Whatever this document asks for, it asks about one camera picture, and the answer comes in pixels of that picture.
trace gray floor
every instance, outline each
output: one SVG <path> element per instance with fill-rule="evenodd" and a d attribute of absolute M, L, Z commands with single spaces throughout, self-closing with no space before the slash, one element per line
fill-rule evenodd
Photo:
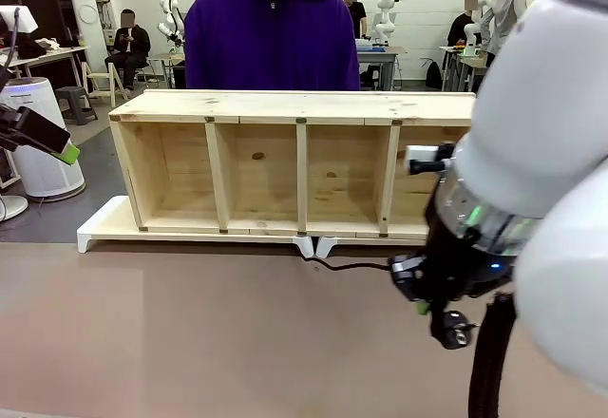
<path fill-rule="evenodd" d="M 110 198 L 126 195 L 123 175 L 108 129 L 80 146 L 79 159 L 85 175 L 86 190 L 65 201 L 31 203 L 20 217 L 0 224 L 4 242 L 76 242 L 76 230 Z M 9 194 L 24 195 L 21 184 Z"/>

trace gray hoodie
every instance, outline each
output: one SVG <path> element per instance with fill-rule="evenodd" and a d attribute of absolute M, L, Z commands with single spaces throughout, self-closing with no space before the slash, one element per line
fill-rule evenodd
<path fill-rule="evenodd" d="M 513 26 L 523 16 L 525 0 L 494 0 L 482 19 L 482 50 L 498 54 Z M 494 19 L 494 33 L 490 38 L 490 22 Z"/>

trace person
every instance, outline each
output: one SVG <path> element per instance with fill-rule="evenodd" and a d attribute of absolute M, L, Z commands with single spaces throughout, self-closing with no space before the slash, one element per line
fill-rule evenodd
<path fill-rule="evenodd" d="M 214 90 L 358 90 L 342 0 L 196 0 L 185 20 L 186 84 Z"/>
<path fill-rule="evenodd" d="M 135 24 L 135 12 L 132 9 L 124 9 L 121 14 L 121 28 L 116 32 L 114 49 L 118 53 L 107 57 L 105 66 L 114 64 L 114 67 L 122 68 L 124 88 L 133 90 L 135 70 L 147 66 L 150 37 L 147 31 Z"/>
<path fill-rule="evenodd" d="M 449 29 L 447 35 L 447 45 L 456 46 L 463 45 L 466 43 L 465 26 L 473 24 L 472 19 L 473 11 L 465 11 L 452 23 L 452 27 Z"/>
<path fill-rule="evenodd" d="M 365 6 L 356 0 L 344 0 L 352 18 L 354 37 L 362 38 L 368 36 L 368 15 L 365 13 Z"/>
<path fill-rule="evenodd" d="M 526 0 L 494 0 L 482 19 L 482 48 L 480 58 L 486 59 L 490 68 L 506 37 L 526 9 Z M 490 22 L 494 19 L 494 33 L 490 34 Z"/>

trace wooden chair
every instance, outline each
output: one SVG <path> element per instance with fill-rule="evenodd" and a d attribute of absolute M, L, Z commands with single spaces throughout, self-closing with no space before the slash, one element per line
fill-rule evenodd
<path fill-rule="evenodd" d="M 88 80 L 91 80 L 93 84 L 93 91 L 88 91 Z M 109 81 L 109 90 L 101 89 L 97 84 L 98 79 L 104 79 Z M 124 91 L 121 77 L 116 71 L 114 64 L 109 64 L 107 67 L 107 73 L 93 73 L 91 68 L 86 62 L 83 62 L 83 82 L 85 85 L 86 93 L 89 97 L 110 97 L 110 103 L 112 107 L 116 107 L 116 86 L 118 86 L 119 92 L 123 94 L 124 100 L 127 102 L 128 97 Z"/>

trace mannequin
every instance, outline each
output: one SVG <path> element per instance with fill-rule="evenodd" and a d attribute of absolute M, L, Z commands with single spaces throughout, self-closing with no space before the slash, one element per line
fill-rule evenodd
<path fill-rule="evenodd" d="M 490 67 L 494 57 L 502 47 L 506 37 L 517 21 L 523 16 L 526 0 L 494 0 L 482 19 L 482 50 L 480 57 L 487 56 L 486 65 Z M 490 23 L 495 19 L 494 34 L 490 37 Z"/>

